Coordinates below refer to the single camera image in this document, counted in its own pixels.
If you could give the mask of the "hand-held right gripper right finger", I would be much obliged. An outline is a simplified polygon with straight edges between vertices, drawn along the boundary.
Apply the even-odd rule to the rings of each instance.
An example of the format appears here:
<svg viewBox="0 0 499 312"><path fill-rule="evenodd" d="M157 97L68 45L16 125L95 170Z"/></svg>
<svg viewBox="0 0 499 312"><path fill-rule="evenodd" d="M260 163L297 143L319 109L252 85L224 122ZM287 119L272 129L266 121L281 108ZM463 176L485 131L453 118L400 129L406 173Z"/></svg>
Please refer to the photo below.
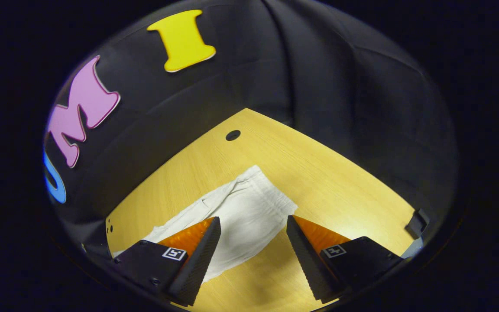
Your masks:
<svg viewBox="0 0 499 312"><path fill-rule="evenodd" d="M369 237L349 239L296 215L287 217L286 233L314 298L322 303L356 296L403 261Z"/></svg>

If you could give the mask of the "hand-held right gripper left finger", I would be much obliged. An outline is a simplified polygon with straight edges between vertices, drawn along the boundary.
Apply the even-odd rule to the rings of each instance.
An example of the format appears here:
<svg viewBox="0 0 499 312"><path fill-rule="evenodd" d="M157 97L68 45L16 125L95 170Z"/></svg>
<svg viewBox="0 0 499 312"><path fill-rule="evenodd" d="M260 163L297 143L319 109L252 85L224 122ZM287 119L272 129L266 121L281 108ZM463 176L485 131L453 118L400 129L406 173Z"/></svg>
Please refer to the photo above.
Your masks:
<svg viewBox="0 0 499 312"><path fill-rule="evenodd" d="M220 235L220 218L211 217L158 243L140 240L112 260L112 271L158 302L192 306Z"/></svg>

